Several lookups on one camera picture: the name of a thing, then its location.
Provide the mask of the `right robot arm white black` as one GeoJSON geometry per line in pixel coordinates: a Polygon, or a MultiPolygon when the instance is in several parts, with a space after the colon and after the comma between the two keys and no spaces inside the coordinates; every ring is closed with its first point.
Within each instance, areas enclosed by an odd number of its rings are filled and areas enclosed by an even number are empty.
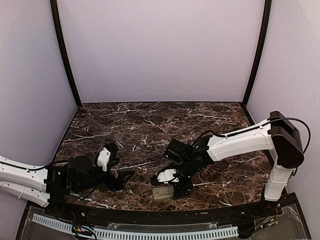
{"type": "Polygon", "coordinates": [[[155,182],[172,184],[174,197],[186,195],[192,177],[201,169],[226,158],[256,151],[274,150],[276,160],[264,187],[264,199],[255,205],[255,213],[266,217],[275,208],[294,171],[304,162],[308,145],[303,145],[295,118],[273,111],[269,118],[246,128],[224,134],[203,132],[192,144],[172,139],[164,157],[173,163],[155,175],[155,182]]]}

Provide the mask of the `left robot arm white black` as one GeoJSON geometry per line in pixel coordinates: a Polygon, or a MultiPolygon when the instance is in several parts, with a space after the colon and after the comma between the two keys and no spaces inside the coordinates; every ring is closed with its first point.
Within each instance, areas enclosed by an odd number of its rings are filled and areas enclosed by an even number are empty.
{"type": "Polygon", "coordinates": [[[117,175],[103,171],[84,155],[44,166],[0,158],[1,191],[41,207],[51,203],[51,210],[60,218],[67,218],[71,213],[70,206],[64,202],[65,196],[94,191],[99,185],[120,191],[133,175],[134,171],[120,171],[117,175]]]}

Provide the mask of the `white remote control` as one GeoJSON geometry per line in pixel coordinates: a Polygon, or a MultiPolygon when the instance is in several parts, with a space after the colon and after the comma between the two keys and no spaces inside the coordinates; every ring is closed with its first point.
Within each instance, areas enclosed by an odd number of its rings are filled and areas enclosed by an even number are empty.
{"type": "Polygon", "coordinates": [[[153,188],[152,195],[155,200],[172,199],[174,196],[174,187],[169,185],[153,188]]]}

